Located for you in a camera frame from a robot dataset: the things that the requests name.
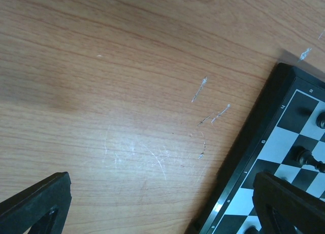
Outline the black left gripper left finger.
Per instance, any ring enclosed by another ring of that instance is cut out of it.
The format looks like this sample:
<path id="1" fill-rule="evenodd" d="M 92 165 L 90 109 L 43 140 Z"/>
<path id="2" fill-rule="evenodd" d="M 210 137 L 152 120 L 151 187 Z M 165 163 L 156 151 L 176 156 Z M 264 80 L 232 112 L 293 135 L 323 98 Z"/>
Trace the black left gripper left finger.
<path id="1" fill-rule="evenodd" d="M 1 233 L 62 233 L 71 200 L 69 173 L 55 173 L 1 202 Z"/>

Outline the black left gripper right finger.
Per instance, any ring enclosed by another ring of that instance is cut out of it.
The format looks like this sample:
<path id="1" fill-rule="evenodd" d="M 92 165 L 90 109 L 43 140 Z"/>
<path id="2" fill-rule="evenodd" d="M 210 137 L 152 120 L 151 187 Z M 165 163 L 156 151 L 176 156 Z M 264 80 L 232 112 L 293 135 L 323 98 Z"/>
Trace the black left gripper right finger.
<path id="1" fill-rule="evenodd" d="M 263 233 L 324 233 L 324 202 L 270 173 L 256 174 L 253 204 Z"/>

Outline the black and white chessboard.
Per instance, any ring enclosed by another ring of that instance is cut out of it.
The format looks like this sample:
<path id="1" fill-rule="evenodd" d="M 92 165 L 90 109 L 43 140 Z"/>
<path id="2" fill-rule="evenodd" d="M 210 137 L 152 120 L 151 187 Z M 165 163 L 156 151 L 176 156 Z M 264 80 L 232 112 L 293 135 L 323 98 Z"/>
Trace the black and white chessboard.
<path id="1" fill-rule="evenodd" d="M 324 82 L 296 66 L 277 64 L 187 233 L 244 233 L 251 226 L 261 231 L 252 200 L 259 172 L 286 177 L 293 186 L 324 200 L 324 173 L 294 160 L 295 149 L 302 146 L 324 161 L 324 129 L 315 123 L 321 112 Z"/>

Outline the black pawn chess piece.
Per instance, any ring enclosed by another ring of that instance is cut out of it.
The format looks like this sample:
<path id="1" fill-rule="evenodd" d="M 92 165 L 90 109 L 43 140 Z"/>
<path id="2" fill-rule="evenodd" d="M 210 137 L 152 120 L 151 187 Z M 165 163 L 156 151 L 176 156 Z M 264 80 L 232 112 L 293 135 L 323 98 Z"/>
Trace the black pawn chess piece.
<path id="1" fill-rule="evenodd" d="M 321 112 L 318 117 L 316 118 L 316 125 L 321 128 L 325 129 L 325 112 Z"/>

